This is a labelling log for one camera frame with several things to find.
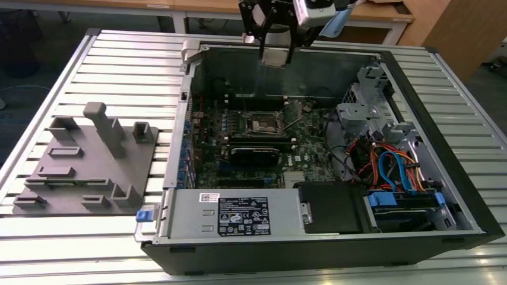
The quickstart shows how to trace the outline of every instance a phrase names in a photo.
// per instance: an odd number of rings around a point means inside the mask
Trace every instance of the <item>motherboard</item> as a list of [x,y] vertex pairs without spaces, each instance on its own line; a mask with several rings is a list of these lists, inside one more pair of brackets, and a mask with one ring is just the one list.
[[248,105],[229,110],[218,101],[196,106],[197,188],[292,188],[300,181],[337,180],[323,139],[328,109],[309,99],[273,104],[276,111]]

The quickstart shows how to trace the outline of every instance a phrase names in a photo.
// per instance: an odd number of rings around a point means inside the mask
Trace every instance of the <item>open computer tower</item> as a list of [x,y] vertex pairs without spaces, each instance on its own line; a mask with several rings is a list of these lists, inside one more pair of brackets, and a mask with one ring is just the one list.
[[389,51],[186,45],[156,235],[176,275],[408,265],[503,236]]

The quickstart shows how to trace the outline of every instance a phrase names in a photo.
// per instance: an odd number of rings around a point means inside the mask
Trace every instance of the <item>power supply label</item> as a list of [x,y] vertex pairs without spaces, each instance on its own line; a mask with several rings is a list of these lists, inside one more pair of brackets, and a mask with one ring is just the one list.
[[218,198],[220,236],[271,235],[268,198]]

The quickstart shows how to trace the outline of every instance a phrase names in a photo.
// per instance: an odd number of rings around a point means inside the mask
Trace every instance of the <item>floor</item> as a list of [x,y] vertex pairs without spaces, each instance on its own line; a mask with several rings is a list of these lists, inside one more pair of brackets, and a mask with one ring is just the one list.
[[[56,12],[40,11],[37,23],[44,38],[32,44],[32,50],[40,62],[40,71],[24,79],[12,79],[0,72],[0,90],[18,85],[50,88],[89,27],[110,30],[173,31],[170,19],[132,15],[72,13],[70,22],[64,24]],[[205,20],[198,23],[196,19],[189,20],[190,33],[237,36],[241,31],[240,21]],[[505,100],[503,100],[507,96],[507,78],[491,73],[487,67],[481,66],[465,85],[497,126],[503,132],[507,132]],[[14,88],[0,92],[0,99],[6,103],[6,107],[0,110],[0,165],[9,155],[45,94],[42,88]]]

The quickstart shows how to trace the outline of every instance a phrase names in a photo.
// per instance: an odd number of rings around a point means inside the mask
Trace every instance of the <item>slotted metal platform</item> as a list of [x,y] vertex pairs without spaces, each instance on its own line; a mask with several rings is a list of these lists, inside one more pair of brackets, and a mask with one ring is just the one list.
[[[0,283],[104,284],[173,282],[201,284],[505,284],[507,238],[468,251],[451,251],[407,267],[347,268],[256,274],[169,276],[144,255],[132,233],[133,217],[10,217],[52,135],[52,116],[77,116],[88,101],[108,105],[122,126],[148,121],[157,138],[144,203],[160,201],[173,116],[182,73],[185,39],[240,42],[214,37],[102,30],[88,35],[0,171]],[[419,47],[316,42],[315,46],[385,49],[392,52],[472,182],[507,232],[507,140],[455,79],[440,56]],[[409,121],[400,97],[401,114]],[[154,225],[142,228],[153,234]]]

